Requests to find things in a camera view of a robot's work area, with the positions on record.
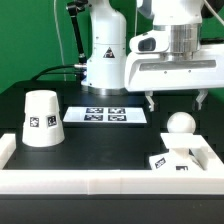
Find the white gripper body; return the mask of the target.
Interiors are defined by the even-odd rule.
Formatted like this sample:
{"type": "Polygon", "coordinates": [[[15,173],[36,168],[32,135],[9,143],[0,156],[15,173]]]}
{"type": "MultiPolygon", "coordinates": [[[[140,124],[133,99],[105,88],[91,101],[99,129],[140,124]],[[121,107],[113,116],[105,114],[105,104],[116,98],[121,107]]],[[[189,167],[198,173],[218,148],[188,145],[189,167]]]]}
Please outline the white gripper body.
{"type": "Polygon", "coordinates": [[[202,45],[192,59],[186,60],[130,53],[124,83],[130,92],[224,87],[224,44],[202,45]]]}

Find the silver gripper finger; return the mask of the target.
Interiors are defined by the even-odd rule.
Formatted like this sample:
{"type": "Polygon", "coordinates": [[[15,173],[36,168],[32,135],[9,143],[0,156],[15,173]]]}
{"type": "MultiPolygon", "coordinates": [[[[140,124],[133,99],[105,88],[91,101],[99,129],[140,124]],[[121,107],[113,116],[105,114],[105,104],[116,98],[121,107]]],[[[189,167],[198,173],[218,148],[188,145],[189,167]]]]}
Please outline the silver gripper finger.
{"type": "Polygon", "coordinates": [[[149,110],[151,112],[155,111],[155,102],[153,100],[153,91],[146,91],[145,92],[145,97],[149,103],[149,110]]]}
{"type": "Polygon", "coordinates": [[[195,109],[199,111],[202,108],[203,101],[208,95],[208,91],[206,89],[200,89],[198,91],[198,96],[195,99],[195,109]]]}

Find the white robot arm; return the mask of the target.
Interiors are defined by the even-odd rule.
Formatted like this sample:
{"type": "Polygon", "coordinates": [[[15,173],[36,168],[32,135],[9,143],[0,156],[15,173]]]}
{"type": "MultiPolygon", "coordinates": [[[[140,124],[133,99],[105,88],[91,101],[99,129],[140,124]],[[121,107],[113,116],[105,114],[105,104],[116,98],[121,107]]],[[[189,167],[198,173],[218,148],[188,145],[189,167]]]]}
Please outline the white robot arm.
{"type": "Polygon", "coordinates": [[[109,0],[89,0],[92,55],[85,90],[115,95],[196,89],[202,103],[210,88],[224,87],[224,44],[202,45],[201,10],[206,0],[136,0],[153,29],[126,39],[126,20],[109,0]]]}

